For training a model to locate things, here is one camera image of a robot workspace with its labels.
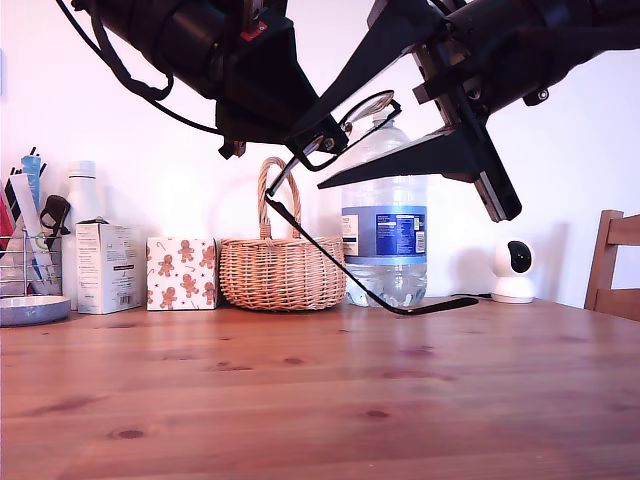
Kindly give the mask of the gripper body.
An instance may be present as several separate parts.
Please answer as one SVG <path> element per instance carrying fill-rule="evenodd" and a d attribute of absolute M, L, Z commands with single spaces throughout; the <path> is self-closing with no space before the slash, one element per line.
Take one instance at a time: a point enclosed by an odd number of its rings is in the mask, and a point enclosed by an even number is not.
<path fill-rule="evenodd" d="M 226 47 L 257 27 L 260 1 L 182 1 L 163 23 L 163 60 L 207 99 L 222 88 Z"/>
<path fill-rule="evenodd" d="M 475 185 L 490 218 L 512 220 L 522 205 L 489 136 L 489 116 L 534 92 L 542 62 L 524 51 L 520 31 L 544 23 L 535 1 L 434 1 L 439 34 L 415 47 L 425 79 L 414 90 L 420 102 L 433 100 L 445 122 L 430 148 L 445 148 L 443 176 Z"/>

